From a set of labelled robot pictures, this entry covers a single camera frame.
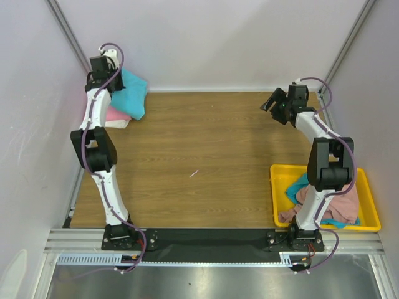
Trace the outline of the aluminium front rail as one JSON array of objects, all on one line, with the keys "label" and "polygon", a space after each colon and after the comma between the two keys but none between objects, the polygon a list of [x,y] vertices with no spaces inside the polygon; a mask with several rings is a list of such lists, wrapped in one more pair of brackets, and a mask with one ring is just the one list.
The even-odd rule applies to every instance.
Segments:
[{"label": "aluminium front rail", "polygon": [[[104,230],[101,228],[60,228],[51,229],[44,247],[45,253],[82,253],[99,254]],[[370,254],[384,253],[380,237],[376,232],[356,232],[340,230],[337,254]]]}]

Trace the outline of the left aluminium frame post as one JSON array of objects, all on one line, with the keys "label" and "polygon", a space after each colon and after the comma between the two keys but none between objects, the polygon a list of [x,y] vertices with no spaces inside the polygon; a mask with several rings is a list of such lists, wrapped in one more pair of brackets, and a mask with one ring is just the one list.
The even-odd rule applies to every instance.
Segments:
[{"label": "left aluminium frame post", "polygon": [[57,25],[60,28],[60,31],[63,33],[67,43],[69,44],[70,48],[72,49],[75,58],[77,59],[78,63],[80,64],[81,68],[84,70],[86,74],[85,85],[89,82],[89,73],[91,73],[91,67],[89,64],[89,60],[84,53],[80,43],[78,42],[72,27],[70,26],[60,4],[56,0],[45,0],[44,1],[47,7],[50,10],[50,13],[53,15]]}]

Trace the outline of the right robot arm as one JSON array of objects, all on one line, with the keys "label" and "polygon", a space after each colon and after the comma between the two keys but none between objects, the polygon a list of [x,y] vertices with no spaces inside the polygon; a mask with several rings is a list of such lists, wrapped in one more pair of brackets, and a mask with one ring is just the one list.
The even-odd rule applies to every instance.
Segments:
[{"label": "right robot arm", "polygon": [[269,236],[271,249],[305,251],[322,245],[320,222],[331,200],[349,191],[356,180],[353,139],[341,137],[320,118],[319,111],[309,107],[309,89],[292,83],[288,91],[277,88],[261,106],[272,118],[290,123],[312,143],[307,164],[309,190],[301,210],[292,218],[284,235]]}]

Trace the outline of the folded pink t shirt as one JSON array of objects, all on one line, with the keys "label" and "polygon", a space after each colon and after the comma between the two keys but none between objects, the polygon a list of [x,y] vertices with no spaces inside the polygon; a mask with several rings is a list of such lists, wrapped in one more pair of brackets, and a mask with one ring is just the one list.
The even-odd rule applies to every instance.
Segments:
[{"label": "folded pink t shirt", "polygon": [[124,112],[115,109],[113,106],[109,106],[106,114],[106,121],[127,121],[131,117]]}]

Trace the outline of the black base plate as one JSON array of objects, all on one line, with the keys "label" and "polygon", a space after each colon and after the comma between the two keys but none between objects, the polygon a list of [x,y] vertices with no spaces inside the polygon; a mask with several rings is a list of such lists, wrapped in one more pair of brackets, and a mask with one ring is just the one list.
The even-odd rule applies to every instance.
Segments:
[{"label": "black base plate", "polygon": [[165,253],[189,252],[300,252],[324,251],[321,233],[291,232],[287,229],[188,229],[152,228],[144,234],[136,233],[136,239],[128,249],[115,251],[139,251]]}]

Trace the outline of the aluminium frame post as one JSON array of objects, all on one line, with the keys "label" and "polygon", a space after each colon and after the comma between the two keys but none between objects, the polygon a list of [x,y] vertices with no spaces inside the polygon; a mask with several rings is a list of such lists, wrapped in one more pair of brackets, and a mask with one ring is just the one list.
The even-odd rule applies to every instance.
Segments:
[{"label": "aluminium frame post", "polygon": [[53,15],[57,25],[60,28],[60,31],[63,33],[67,43],[69,44],[70,48],[72,49],[75,58],[77,59],[78,63],[80,64],[81,68],[84,70],[86,74],[85,85],[89,82],[89,73],[91,73],[91,67],[89,64],[89,60],[84,53],[80,43],[78,42],[72,27],[70,26],[60,4],[56,0],[45,0],[44,1],[47,7],[50,10],[50,13]]},{"label": "aluminium frame post", "polygon": [[366,23],[368,17],[371,15],[374,7],[378,3],[377,0],[366,0],[358,14],[358,16],[355,19],[355,22],[353,23],[352,27],[349,30],[349,33],[347,37],[344,40],[344,43],[342,44],[331,68],[327,72],[327,75],[324,79],[324,81],[330,85],[333,78],[337,74],[342,62],[346,58],[347,54],[349,53],[349,50],[352,48],[353,43],[355,42],[357,36],[359,35],[362,27]]}]

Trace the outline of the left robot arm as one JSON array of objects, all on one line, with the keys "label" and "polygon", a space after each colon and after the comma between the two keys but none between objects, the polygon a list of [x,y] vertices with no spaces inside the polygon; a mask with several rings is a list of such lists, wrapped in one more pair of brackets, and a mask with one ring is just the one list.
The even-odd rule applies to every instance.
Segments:
[{"label": "left robot arm", "polygon": [[105,129],[112,93],[123,86],[121,63],[115,50],[90,58],[85,91],[87,107],[82,124],[70,133],[81,166],[90,173],[105,211],[103,250],[131,249],[137,233],[127,224],[130,215],[124,206],[116,178],[117,150]]}]

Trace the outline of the folded white t shirt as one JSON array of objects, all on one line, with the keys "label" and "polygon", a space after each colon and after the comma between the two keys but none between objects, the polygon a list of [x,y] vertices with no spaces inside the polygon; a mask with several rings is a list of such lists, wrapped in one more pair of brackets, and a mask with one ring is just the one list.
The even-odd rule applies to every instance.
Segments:
[{"label": "folded white t shirt", "polygon": [[106,128],[124,129],[129,124],[130,120],[110,120],[105,122]]}]

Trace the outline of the yellow plastic bin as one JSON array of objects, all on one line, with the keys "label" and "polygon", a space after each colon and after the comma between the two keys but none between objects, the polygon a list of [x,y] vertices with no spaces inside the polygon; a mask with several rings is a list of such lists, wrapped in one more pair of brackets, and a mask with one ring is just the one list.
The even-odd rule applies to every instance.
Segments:
[{"label": "yellow plastic bin", "polygon": [[[306,166],[298,165],[273,164],[270,167],[273,218],[277,227],[286,228],[289,226],[288,223],[279,218],[279,215],[284,211],[295,208],[299,204],[296,194],[303,187],[309,185],[306,171]],[[355,224],[348,225],[332,219],[323,219],[321,221],[321,228],[365,232],[378,232],[381,229],[381,223],[366,174],[360,168],[357,170],[355,189],[357,190],[359,200],[358,218]]]}]

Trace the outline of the right aluminium frame post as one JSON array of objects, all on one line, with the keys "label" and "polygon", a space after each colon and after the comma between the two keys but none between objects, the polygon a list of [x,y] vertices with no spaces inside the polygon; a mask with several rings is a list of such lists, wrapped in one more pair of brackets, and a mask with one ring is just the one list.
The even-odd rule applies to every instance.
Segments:
[{"label": "right aluminium frame post", "polygon": [[347,37],[344,40],[344,43],[342,44],[331,68],[327,72],[327,75],[324,79],[324,81],[330,85],[333,78],[337,74],[342,62],[346,58],[347,54],[349,53],[349,50],[352,48],[353,43],[355,42],[357,36],[359,35],[362,27],[366,23],[368,17],[371,15],[374,7],[378,3],[377,0],[366,0],[358,14],[358,16],[355,19],[355,22],[353,23],[352,27],[349,30],[349,33]]}]

